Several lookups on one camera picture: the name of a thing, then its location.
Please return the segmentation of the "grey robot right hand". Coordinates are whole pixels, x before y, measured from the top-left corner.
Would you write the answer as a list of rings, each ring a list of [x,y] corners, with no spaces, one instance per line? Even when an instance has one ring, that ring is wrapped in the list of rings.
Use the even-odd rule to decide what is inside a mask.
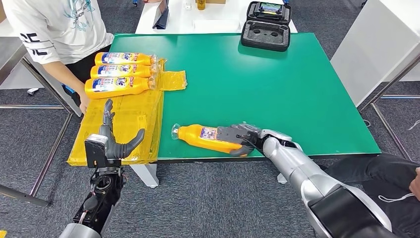
[[[255,149],[261,129],[247,123],[233,124],[230,127],[234,130],[234,135],[237,143],[240,144],[240,148],[231,150],[229,154],[240,157],[247,156]]]

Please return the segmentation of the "person's right hand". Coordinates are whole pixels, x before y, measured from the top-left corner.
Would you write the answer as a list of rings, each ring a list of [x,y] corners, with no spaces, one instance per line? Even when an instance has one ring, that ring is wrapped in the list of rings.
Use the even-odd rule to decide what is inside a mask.
[[[80,105],[79,105],[79,108],[80,108],[81,112],[83,114],[85,114],[87,112],[87,107],[89,105],[90,99],[86,95],[86,93],[84,93],[84,92],[83,93],[80,93],[79,94],[79,97],[80,97]]]

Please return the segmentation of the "person's hand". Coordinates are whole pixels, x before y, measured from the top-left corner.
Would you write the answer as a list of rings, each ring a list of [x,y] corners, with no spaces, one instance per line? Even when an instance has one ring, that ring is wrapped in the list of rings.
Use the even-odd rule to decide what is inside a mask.
[[[420,167],[416,168],[416,174],[410,183],[409,190],[417,199],[420,199]]]

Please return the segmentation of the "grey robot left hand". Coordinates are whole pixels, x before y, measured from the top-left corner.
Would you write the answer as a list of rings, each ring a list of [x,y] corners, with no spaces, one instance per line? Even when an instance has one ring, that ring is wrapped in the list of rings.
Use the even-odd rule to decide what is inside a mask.
[[[143,141],[145,129],[141,128],[137,135],[128,143],[117,143],[113,134],[113,117],[112,112],[113,100],[107,99],[104,105],[103,124],[100,126],[99,135],[107,137],[105,156],[108,159],[125,159],[131,152]]]

